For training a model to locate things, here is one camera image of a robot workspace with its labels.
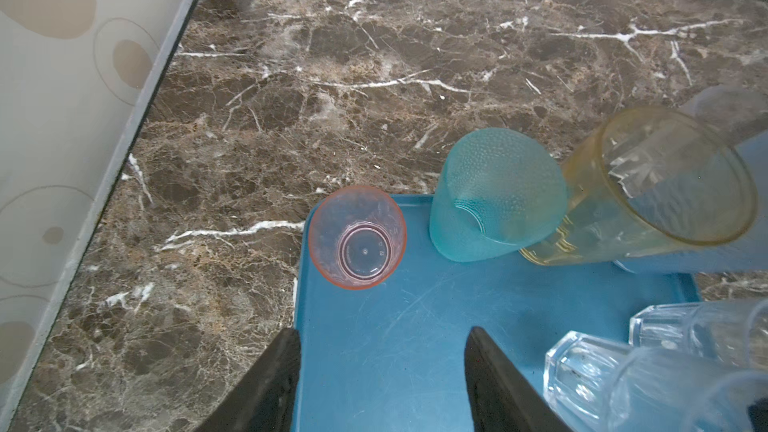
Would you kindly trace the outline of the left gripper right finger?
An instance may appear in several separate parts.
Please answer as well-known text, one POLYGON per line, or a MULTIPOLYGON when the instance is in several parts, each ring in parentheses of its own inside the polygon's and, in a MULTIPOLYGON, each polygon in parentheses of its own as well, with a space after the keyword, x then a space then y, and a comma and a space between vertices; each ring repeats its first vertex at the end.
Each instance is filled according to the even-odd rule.
POLYGON ((468 335, 464 368, 476 431, 557 432, 570 429, 479 326, 474 326, 468 335))

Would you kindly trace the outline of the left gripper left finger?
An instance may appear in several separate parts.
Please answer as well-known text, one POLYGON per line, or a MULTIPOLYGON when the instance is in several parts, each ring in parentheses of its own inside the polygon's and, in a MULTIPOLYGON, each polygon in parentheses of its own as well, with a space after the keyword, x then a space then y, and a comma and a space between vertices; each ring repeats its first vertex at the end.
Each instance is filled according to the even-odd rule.
POLYGON ((289 431, 301 367, 299 331, 282 329, 199 431, 289 431))

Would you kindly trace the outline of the teal plastic tray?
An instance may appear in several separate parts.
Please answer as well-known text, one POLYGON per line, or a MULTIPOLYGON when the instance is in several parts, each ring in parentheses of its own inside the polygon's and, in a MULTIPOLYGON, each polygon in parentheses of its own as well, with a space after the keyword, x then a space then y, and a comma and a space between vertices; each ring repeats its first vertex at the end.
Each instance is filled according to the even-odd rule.
POLYGON ((647 306, 696 302, 690 274, 634 274, 612 263, 547 267, 518 253, 457 263, 433 246, 432 199, 399 195, 405 255, 382 283, 333 285, 300 257, 295 326, 301 370, 296 431, 469 431, 470 330, 486 330, 535 388, 567 332, 624 342, 647 306))

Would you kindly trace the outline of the pink plastic cup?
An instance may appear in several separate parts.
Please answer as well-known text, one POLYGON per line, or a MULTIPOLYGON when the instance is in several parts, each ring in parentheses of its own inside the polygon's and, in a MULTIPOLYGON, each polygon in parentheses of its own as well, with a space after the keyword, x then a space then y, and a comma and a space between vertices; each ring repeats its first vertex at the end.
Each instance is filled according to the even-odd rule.
POLYGON ((306 225, 312 264, 330 283, 364 290, 384 282, 402 261, 405 217, 389 194, 365 185, 326 197, 306 225))

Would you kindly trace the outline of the green textured plastic cup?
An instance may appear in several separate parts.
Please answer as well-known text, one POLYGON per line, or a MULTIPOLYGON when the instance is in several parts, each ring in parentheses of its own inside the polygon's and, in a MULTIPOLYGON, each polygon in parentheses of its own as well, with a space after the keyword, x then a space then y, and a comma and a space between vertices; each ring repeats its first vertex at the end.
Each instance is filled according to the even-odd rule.
POLYGON ((560 166, 536 140, 506 128, 462 137, 433 196, 429 234, 454 262, 506 255, 548 237, 567 211, 560 166))

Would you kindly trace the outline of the clear faceted cup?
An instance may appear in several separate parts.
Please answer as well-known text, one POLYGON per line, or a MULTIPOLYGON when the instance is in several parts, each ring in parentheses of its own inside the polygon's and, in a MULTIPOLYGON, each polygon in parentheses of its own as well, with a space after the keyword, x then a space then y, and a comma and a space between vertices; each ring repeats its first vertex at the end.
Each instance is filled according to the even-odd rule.
POLYGON ((629 321, 628 342, 743 368, 767 369, 765 298, 649 306, 629 321))

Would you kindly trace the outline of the yellow plastic cup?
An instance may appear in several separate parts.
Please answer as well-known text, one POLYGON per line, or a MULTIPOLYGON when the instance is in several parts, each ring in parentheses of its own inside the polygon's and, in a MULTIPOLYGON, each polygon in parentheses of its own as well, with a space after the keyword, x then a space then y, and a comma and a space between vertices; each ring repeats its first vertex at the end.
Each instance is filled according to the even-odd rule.
POLYGON ((563 161, 567 211, 521 249, 542 266, 612 262, 729 244, 758 215, 744 159, 712 126, 665 107, 622 110, 563 161))

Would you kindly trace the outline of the blue textured plastic cup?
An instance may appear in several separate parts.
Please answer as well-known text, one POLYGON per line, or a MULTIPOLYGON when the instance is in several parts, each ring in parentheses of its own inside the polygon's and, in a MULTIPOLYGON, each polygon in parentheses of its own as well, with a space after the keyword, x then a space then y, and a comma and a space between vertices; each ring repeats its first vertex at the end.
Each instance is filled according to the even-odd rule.
POLYGON ((744 159, 759 207, 750 230, 722 246, 628 258, 615 264, 635 274, 754 272, 767 268, 767 96, 736 86, 709 87, 682 111, 711 125, 744 159))

